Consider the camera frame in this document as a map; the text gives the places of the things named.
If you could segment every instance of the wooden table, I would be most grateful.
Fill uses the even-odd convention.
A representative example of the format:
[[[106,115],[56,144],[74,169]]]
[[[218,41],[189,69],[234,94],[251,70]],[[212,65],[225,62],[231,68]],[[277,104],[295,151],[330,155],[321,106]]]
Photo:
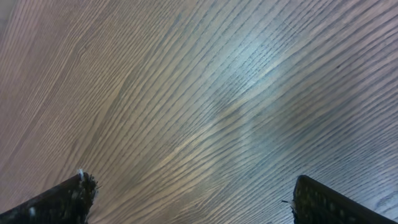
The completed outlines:
[[[82,168],[90,223],[291,223],[300,174],[398,221],[398,2],[2,4],[0,211]]]

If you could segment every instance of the wood grain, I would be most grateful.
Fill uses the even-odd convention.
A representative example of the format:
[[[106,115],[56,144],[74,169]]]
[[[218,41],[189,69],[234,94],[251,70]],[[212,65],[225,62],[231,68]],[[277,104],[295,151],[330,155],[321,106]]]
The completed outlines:
[[[398,3],[20,0],[0,211],[76,174],[90,223],[291,223],[306,174],[398,221]]]

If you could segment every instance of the torn black material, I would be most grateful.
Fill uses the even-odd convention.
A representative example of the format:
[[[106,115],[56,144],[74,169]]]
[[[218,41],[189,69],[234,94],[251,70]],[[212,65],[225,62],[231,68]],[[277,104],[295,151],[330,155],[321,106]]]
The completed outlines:
[[[397,224],[306,175],[298,177],[293,196],[295,224]]]
[[[0,224],[87,224],[97,189],[93,176],[78,174],[0,214]]]

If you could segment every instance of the wooden surface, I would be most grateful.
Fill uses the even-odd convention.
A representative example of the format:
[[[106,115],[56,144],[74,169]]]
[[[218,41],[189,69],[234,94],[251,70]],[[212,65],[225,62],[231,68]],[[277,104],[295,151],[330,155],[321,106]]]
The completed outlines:
[[[299,174],[398,220],[398,2],[9,10],[0,211],[82,168],[90,223],[291,223]]]

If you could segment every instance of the black object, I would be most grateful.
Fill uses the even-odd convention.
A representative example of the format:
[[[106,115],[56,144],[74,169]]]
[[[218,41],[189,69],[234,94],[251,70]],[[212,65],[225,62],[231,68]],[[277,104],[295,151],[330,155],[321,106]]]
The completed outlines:
[[[86,172],[0,214],[0,224],[87,224],[97,182]]]
[[[295,224],[397,224],[306,175],[298,177],[293,196]]]

